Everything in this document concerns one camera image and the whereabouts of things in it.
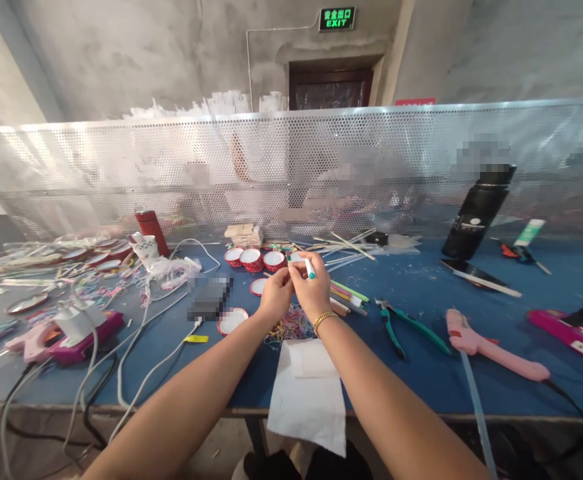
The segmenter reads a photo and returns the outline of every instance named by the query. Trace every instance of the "pen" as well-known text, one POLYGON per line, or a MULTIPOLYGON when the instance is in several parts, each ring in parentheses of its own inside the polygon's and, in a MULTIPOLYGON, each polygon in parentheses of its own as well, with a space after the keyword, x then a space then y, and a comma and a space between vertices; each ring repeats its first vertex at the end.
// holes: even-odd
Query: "pen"
POLYGON ((314 279, 316 277, 316 271, 313 269, 313 265, 311 265, 311 260, 304 259, 304 264, 306 265, 306 274, 310 279, 314 279))

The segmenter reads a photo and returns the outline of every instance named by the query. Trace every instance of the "bracelet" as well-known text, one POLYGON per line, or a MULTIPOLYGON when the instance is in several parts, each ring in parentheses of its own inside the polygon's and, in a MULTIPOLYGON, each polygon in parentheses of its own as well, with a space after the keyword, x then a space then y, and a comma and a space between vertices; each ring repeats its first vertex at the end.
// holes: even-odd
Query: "bracelet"
POLYGON ((318 335, 318 325, 320 325, 320 322, 324 319, 326 319, 327 317, 335 317, 336 314, 333 313, 331 310, 329 310, 328 312, 324 312, 322 314, 320 314, 318 316, 318 318, 316 318, 316 321, 313 323, 313 331, 316 334, 316 337, 320 338, 320 335, 318 335))

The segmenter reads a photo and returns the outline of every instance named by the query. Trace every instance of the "perforated metal panel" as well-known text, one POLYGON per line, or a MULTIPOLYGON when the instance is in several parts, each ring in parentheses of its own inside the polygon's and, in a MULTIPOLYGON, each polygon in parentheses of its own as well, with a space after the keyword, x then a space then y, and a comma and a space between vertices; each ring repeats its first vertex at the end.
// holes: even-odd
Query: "perforated metal panel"
POLYGON ((0 127, 0 204, 30 239, 126 232, 139 207, 171 241, 246 221, 445 235, 493 162, 518 166, 497 228, 583 234, 577 100, 0 127))

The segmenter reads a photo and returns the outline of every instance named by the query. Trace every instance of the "hand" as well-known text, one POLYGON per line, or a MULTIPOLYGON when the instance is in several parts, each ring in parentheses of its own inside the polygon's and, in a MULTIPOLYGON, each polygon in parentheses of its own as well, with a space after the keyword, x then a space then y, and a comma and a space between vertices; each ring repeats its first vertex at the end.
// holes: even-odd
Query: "hand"
POLYGON ((316 318, 329 310, 329 293, 331 291, 331 278, 324 268, 322 257, 313 252, 298 252, 302 258, 310 260, 313 269, 316 271, 314 279, 303 279, 301 272, 306 271, 304 262, 293 262, 289 264, 289 274, 293 282, 293 288, 300 302, 302 310, 306 313, 309 321, 313 323, 316 318))
POLYGON ((265 321, 271 322, 273 328, 289 311, 292 294, 293 282, 289 277, 289 269, 283 267, 265 282, 265 290, 260 298, 260 307, 257 311, 258 315, 262 316, 265 321))

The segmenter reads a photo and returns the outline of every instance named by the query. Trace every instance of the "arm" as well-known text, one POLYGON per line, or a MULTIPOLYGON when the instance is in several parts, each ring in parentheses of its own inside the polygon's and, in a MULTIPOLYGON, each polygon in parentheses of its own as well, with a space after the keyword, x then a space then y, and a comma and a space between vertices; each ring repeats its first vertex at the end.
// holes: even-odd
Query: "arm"
MULTIPOLYGON (((319 255, 300 252, 316 271, 304 280, 304 265, 289 267, 296 295, 310 320, 331 310, 329 274, 319 255)), ((486 467, 427 405, 339 317, 324 319, 317 333, 349 399, 380 457, 395 479, 487 479, 486 467)))
POLYGON ((83 480, 174 475, 207 438, 256 349, 289 310, 292 288, 286 268, 267 280, 258 311, 163 385, 83 480))

